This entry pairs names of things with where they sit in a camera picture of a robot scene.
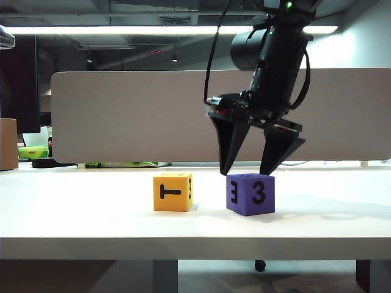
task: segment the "white table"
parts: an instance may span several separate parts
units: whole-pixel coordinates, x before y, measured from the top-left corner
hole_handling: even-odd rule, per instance
[[[193,172],[189,212],[153,211],[153,176],[166,170]],[[0,173],[0,259],[391,259],[391,170],[273,175],[276,213],[243,217],[225,208],[214,167],[22,164]],[[155,273],[172,264],[155,262]]]

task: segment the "foam cube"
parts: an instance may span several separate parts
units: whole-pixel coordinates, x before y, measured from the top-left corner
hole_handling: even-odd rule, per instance
[[[260,215],[274,212],[274,203],[274,177],[227,175],[227,209],[241,215]]]
[[[162,173],[153,177],[154,211],[186,212],[193,204],[192,173]]]

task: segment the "office chair wheel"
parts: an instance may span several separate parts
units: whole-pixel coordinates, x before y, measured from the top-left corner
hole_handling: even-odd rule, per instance
[[[257,259],[255,260],[254,267],[258,272],[263,272],[264,269],[266,268],[266,263],[261,259]]]

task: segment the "cardboard box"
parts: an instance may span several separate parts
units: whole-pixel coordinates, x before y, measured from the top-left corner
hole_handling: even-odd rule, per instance
[[[16,120],[0,118],[0,171],[18,168]]]

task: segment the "printed number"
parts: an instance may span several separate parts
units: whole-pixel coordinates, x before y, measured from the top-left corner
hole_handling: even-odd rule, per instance
[[[191,199],[191,178],[189,178],[189,190],[190,190],[189,199]]]
[[[231,202],[238,203],[238,183],[231,181],[231,185],[235,187],[235,189],[231,190],[231,193],[235,196],[234,198],[231,198]]]
[[[257,190],[257,195],[260,195],[261,198],[253,197],[252,198],[252,202],[255,203],[255,204],[262,204],[265,201],[265,198],[266,198],[266,194],[263,192],[263,189],[265,188],[265,185],[263,184],[262,181],[257,181],[257,182],[255,182],[253,184],[252,188],[256,189],[257,187],[259,187],[259,189]]]
[[[164,199],[166,194],[180,195],[181,191],[178,189],[164,189],[164,184],[160,184],[160,199]]]

